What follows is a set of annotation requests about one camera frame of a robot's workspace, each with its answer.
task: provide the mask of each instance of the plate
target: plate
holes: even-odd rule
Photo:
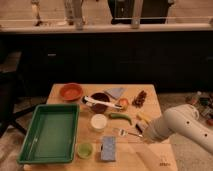
[[[83,90],[77,83],[68,83],[60,89],[59,93],[63,100],[71,101],[79,99],[83,95]]]

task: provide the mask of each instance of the small bowl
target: small bowl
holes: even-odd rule
[[[77,83],[68,83],[60,89],[59,93],[63,100],[71,101],[79,99],[83,95],[83,90]]]
[[[77,147],[77,154],[82,159],[87,159],[92,155],[93,147],[90,143],[82,143]]]
[[[109,97],[104,93],[95,93],[91,96],[95,100],[100,100],[103,102],[109,102]],[[95,113],[104,113],[107,110],[107,106],[102,104],[96,104],[91,107],[91,110]]]
[[[102,132],[107,126],[107,118],[103,114],[95,114],[93,115],[90,123],[95,131]]]

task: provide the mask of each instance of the floor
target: floor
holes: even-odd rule
[[[174,0],[167,23],[206,23],[213,17],[212,0]],[[29,27],[36,22],[29,0],[0,0],[2,27]],[[111,14],[107,0],[84,0],[82,12],[87,25],[110,24]],[[63,0],[40,1],[42,26],[60,26],[65,19]]]
[[[51,26],[57,26],[58,21],[64,20],[64,8],[62,0],[42,0],[40,2],[41,17],[51,21]],[[35,16],[31,11],[29,0],[0,0],[0,25],[3,27],[28,27],[35,23]],[[88,25],[110,24],[111,15],[107,6],[107,0],[84,0],[83,15]],[[208,22],[213,16],[212,0],[176,0],[175,5],[169,10],[169,23],[184,22]],[[185,97],[191,93],[160,93],[159,103],[162,111],[171,106],[183,104]],[[17,104],[15,111],[29,106],[29,99],[22,99]],[[31,104],[39,104],[46,97],[31,99]],[[18,120],[22,126],[28,127],[32,114],[28,114]],[[10,127],[0,139],[0,170],[20,171],[22,166],[16,160],[19,154],[24,136],[16,129]],[[171,138],[172,148],[180,171],[212,171],[213,157],[191,140],[175,134]]]

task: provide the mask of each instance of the white robotic arm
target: white robotic arm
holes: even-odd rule
[[[163,141],[173,133],[179,133],[213,154],[213,131],[200,124],[198,118],[199,112],[192,105],[172,107],[153,120],[143,135],[152,141]]]

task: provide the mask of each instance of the green cup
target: green cup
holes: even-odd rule
[[[77,154],[80,158],[87,159],[91,156],[92,150],[93,150],[92,144],[82,143],[79,144],[77,147]]]

